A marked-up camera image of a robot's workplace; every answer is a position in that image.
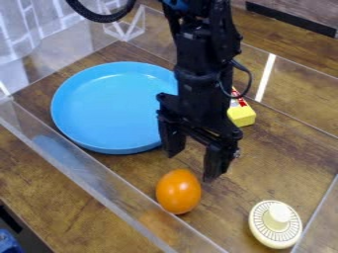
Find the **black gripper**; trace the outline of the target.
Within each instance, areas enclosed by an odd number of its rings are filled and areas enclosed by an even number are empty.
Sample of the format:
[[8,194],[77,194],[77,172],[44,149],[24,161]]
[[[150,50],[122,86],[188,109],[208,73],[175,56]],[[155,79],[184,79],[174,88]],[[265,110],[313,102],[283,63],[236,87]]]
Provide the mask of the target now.
[[168,158],[175,157],[191,136],[206,145],[203,181],[214,181],[240,155],[238,141],[243,134],[227,116],[234,69],[196,74],[174,69],[176,94],[160,93],[158,101],[159,132]]

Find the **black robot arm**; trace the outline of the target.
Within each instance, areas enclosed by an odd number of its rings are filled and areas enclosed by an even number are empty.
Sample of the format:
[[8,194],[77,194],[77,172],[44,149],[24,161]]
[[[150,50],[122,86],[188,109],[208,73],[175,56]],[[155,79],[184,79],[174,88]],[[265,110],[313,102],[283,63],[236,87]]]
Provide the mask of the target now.
[[227,116],[242,36],[230,0],[166,0],[163,9],[176,49],[178,87],[174,95],[158,95],[163,147],[174,157],[188,137],[202,143],[203,180],[210,182],[227,172],[243,137]]

